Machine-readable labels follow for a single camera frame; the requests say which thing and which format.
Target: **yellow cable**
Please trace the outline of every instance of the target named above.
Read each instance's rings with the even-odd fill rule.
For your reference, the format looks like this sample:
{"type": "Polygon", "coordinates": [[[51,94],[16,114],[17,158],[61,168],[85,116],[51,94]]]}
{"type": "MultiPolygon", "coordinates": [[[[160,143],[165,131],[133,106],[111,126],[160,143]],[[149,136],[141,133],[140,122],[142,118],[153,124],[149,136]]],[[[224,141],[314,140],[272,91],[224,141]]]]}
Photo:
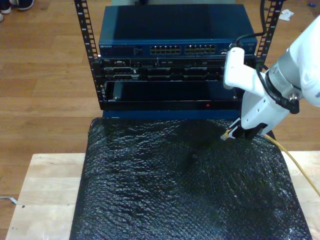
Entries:
{"type": "Polygon", "coordinates": [[[279,149],[281,149],[282,151],[284,151],[290,158],[291,160],[294,162],[294,164],[298,167],[298,169],[301,171],[301,173],[303,174],[303,176],[307,179],[307,181],[310,183],[311,187],[315,190],[315,192],[319,195],[320,197],[320,192],[319,190],[316,188],[316,186],[313,184],[313,182],[311,181],[311,179],[308,177],[308,175],[306,174],[306,172],[303,170],[303,168],[299,165],[299,163],[297,162],[297,160],[295,160],[295,158],[288,152],[287,149],[285,149],[284,146],[282,146],[280,143],[278,143],[276,140],[274,140],[272,137],[268,136],[268,135],[264,135],[264,137],[266,139],[268,139],[270,142],[272,142],[273,144],[275,144],[279,149]]]}

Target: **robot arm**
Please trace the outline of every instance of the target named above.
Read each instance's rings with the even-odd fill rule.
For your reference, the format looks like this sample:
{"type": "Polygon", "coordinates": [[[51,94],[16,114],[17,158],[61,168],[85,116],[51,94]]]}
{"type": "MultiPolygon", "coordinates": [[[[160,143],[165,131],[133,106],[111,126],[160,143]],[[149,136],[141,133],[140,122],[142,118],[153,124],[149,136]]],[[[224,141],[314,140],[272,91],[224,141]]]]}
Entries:
{"type": "MultiPolygon", "coordinates": [[[[231,126],[229,137],[243,133],[251,139],[256,134],[266,134],[277,126],[290,112],[283,102],[275,101],[278,95],[294,106],[305,98],[320,107],[320,16],[294,41],[279,60],[265,73],[244,65],[245,52],[232,48],[226,56],[223,84],[227,89],[245,90],[241,117],[231,126]]],[[[298,113],[299,108],[291,109],[298,113]]]]}

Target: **network switch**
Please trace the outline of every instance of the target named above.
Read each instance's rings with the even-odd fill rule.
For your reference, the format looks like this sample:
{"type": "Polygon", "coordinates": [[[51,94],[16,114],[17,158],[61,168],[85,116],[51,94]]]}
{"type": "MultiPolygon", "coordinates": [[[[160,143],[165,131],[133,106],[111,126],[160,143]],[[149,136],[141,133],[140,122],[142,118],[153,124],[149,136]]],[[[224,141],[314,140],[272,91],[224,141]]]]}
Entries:
{"type": "MultiPolygon", "coordinates": [[[[107,6],[99,49],[102,58],[221,56],[253,33],[242,4],[107,6]]],[[[245,54],[255,53],[255,37],[241,42],[245,54]]]]}

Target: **black plastic sheet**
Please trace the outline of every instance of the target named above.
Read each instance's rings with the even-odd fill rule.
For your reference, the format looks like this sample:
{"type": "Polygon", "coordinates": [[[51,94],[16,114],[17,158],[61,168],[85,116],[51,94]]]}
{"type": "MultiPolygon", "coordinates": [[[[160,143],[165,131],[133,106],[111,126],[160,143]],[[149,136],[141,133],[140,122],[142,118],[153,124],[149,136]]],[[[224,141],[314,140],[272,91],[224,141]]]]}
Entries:
{"type": "Polygon", "coordinates": [[[70,239],[312,239],[280,150],[229,124],[95,119],[70,239]]]}

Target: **wooden table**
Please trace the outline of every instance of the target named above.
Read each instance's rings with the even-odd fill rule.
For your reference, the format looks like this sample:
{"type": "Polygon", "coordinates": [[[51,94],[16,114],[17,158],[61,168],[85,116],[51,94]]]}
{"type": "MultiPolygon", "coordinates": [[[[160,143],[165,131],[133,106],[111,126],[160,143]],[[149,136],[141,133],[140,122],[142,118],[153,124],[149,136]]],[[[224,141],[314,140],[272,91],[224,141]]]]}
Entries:
{"type": "MultiPolygon", "coordinates": [[[[291,151],[320,188],[320,151],[291,151]]],[[[320,240],[320,197],[284,154],[314,240],[320,240]]],[[[68,240],[84,153],[34,154],[6,240],[68,240]]]]}

